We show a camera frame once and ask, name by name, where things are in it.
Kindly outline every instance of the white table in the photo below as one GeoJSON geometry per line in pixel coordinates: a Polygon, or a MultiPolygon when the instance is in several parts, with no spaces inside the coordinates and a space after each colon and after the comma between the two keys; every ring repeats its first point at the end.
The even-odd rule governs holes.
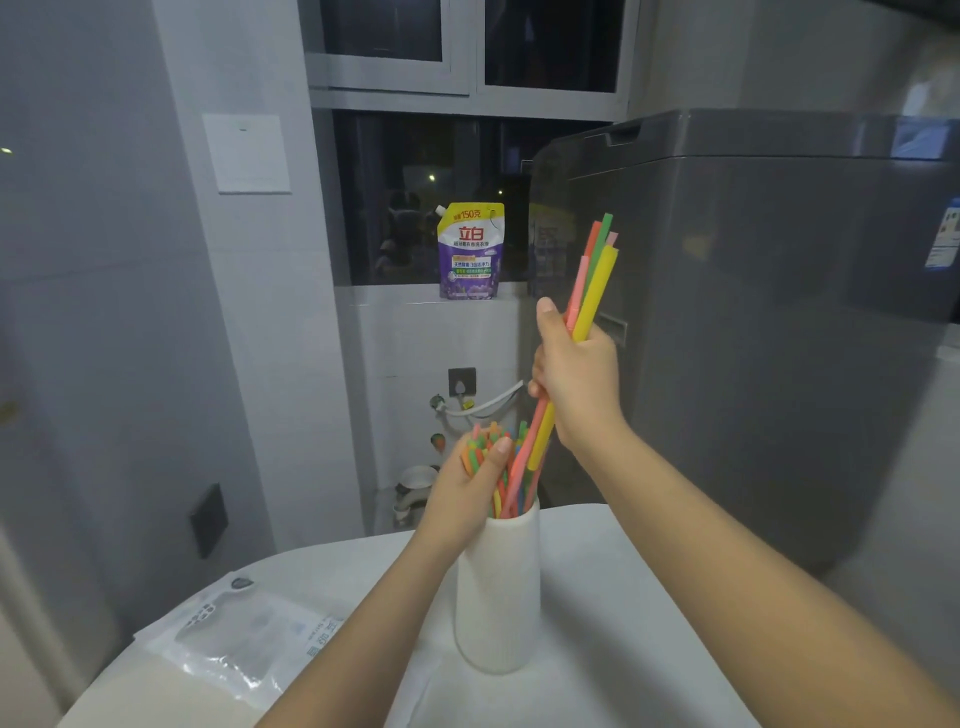
{"type": "MultiPolygon", "coordinates": [[[[530,665],[505,677],[470,667],[453,640],[456,570],[420,639],[442,654],[414,726],[757,726],[606,505],[542,512],[543,628],[530,665]]],[[[346,616],[409,533],[311,546],[247,570],[265,588],[346,616]]],[[[258,713],[128,647],[61,728],[237,728],[258,713]]]]}

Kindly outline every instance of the white hose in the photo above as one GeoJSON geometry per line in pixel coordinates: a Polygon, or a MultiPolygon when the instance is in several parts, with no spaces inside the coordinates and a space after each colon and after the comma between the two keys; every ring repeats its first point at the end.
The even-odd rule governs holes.
{"type": "Polygon", "coordinates": [[[461,410],[460,412],[454,412],[453,410],[449,409],[446,406],[446,404],[443,404],[440,408],[438,408],[437,411],[445,413],[447,417],[473,417],[473,416],[476,416],[477,413],[479,412],[483,412],[486,409],[490,409],[491,407],[497,404],[500,404],[502,401],[507,399],[509,396],[511,396],[514,392],[516,392],[516,390],[518,390],[522,386],[523,386],[523,379],[517,382],[514,386],[512,386],[502,395],[498,395],[497,397],[494,397],[492,400],[488,402],[484,402],[483,404],[478,404],[477,406],[471,407],[470,409],[461,410]]]}

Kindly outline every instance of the dark glass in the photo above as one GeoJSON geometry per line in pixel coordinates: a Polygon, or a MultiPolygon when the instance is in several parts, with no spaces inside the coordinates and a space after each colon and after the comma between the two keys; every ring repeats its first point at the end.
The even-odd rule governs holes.
{"type": "Polygon", "coordinates": [[[354,285],[440,282],[437,205],[502,202],[501,280],[527,278],[534,155],[603,122],[333,111],[354,285]]]}
{"type": "Polygon", "coordinates": [[[487,85],[616,90],[623,0],[487,0],[487,85]]]}
{"type": "Polygon", "coordinates": [[[314,53],[444,59],[440,0],[300,0],[300,25],[314,53]]]}

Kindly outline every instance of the white cylindrical container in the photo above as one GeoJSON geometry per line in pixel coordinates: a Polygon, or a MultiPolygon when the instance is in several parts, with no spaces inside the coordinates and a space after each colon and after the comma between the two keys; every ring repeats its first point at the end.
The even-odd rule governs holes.
{"type": "Polygon", "coordinates": [[[453,631],[477,669],[505,674],[533,657],[540,632],[540,503],[487,519],[457,562],[453,631]]]}

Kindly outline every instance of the forearm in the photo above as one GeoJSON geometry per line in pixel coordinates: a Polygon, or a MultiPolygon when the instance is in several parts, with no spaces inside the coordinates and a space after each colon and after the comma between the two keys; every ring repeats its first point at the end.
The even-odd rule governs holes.
{"type": "Polygon", "coordinates": [[[909,658],[625,425],[575,454],[762,725],[960,724],[909,658]]]}
{"type": "Polygon", "coordinates": [[[415,533],[258,728],[382,725],[454,556],[415,533]]]}

